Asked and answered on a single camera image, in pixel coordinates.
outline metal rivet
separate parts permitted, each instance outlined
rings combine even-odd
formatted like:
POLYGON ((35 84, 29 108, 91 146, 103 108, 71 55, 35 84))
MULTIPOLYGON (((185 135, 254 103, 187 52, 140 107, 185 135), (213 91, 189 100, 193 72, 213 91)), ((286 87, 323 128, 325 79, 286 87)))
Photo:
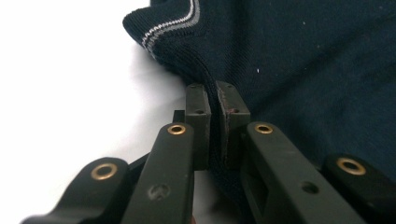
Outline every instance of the metal rivet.
POLYGON ((117 169, 118 169, 117 166, 113 163, 103 163, 103 164, 96 166, 92 170, 91 177, 92 177, 92 179, 95 179, 95 180, 109 179, 111 176, 113 176, 117 172, 117 169))
POLYGON ((179 124, 172 125, 168 128, 168 132, 171 134, 183 134, 184 132, 186 132, 186 127, 179 124))
POLYGON ((266 124, 256 124, 254 130, 256 130, 256 132, 258 133, 272 133, 274 131, 274 129, 271 128, 271 126, 266 124))
POLYGON ((351 174, 351 175, 365 175, 366 169, 357 161, 354 161, 349 158, 339 158, 337 160, 337 165, 343 171, 351 174))

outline white surface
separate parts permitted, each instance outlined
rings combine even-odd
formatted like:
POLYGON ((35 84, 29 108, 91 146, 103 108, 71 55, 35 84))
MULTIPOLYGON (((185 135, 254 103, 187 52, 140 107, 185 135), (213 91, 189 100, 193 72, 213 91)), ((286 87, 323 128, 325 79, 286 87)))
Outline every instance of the white surface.
MULTIPOLYGON (((79 170, 132 162, 184 108, 184 86, 127 35, 149 1, 0 2, 0 223, 46 214, 79 170)), ((197 173, 198 224, 234 223, 197 173)))

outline screw hole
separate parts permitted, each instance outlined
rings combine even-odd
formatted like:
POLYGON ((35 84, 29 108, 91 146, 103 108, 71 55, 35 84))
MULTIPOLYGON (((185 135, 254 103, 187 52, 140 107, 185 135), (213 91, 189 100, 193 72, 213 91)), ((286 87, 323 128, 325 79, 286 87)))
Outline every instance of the screw hole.
POLYGON ((270 126, 266 124, 258 124, 255 127, 256 132, 258 133, 272 133, 274 130, 270 126))
POLYGON ((186 132, 186 127, 183 125, 173 125, 168 128, 168 132, 171 134, 183 134, 186 132))
POLYGON ((301 184, 301 189, 309 194, 319 193, 319 188, 311 182, 305 181, 301 184))
POLYGON ((113 163, 104 163, 96 166, 91 171, 91 177, 95 180, 109 179, 117 172, 117 166, 113 163))
POLYGON ((340 158, 337 160, 337 165, 343 171, 351 174, 351 175, 365 175, 366 169, 357 161, 354 161, 349 158, 340 158))

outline clamp jaw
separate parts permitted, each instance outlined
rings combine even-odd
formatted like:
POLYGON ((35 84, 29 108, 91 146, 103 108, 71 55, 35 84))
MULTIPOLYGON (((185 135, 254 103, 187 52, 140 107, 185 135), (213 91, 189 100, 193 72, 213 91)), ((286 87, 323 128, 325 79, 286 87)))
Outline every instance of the clamp jaw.
MULTIPOLYGON (((332 155, 318 171, 275 125, 250 122, 235 86, 218 82, 221 157, 238 169, 257 223, 396 223, 396 186, 365 161, 332 155)), ((127 164, 85 166, 57 206, 23 224, 191 223, 194 171, 208 169, 211 111, 205 88, 187 88, 151 152, 127 164)))

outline white stripe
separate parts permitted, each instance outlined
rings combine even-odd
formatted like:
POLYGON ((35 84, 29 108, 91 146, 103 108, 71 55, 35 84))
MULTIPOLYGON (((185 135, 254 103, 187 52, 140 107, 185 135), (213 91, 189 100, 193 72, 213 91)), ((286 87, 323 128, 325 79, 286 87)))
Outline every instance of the white stripe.
POLYGON ((179 23, 189 20, 192 16, 193 11, 194 11, 194 3, 192 1, 193 0, 190 0, 190 11, 185 17, 175 20, 175 21, 168 21, 168 22, 156 25, 156 26, 152 27, 151 29, 149 29, 148 32, 145 33, 145 36, 142 39, 142 46, 146 49, 146 42, 154 32, 161 30, 162 28, 165 28, 165 27, 168 27, 171 25, 175 25, 175 24, 179 24, 179 23))
POLYGON ((201 17, 201 9, 199 7, 199 0, 194 0, 194 3, 195 3, 195 12, 194 12, 194 17, 192 18, 192 20, 186 21, 184 23, 175 24, 175 25, 167 27, 167 28, 163 28, 160 31, 156 32, 153 35, 153 37, 149 40, 149 42, 147 43, 146 50, 151 54, 152 57, 155 58, 155 56, 152 52, 152 48, 154 47, 155 41, 160 37, 160 35, 163 35, 164 33, 169 32, 169 31, 192 27, 193 25, 198 23, 198 21, 201 17))

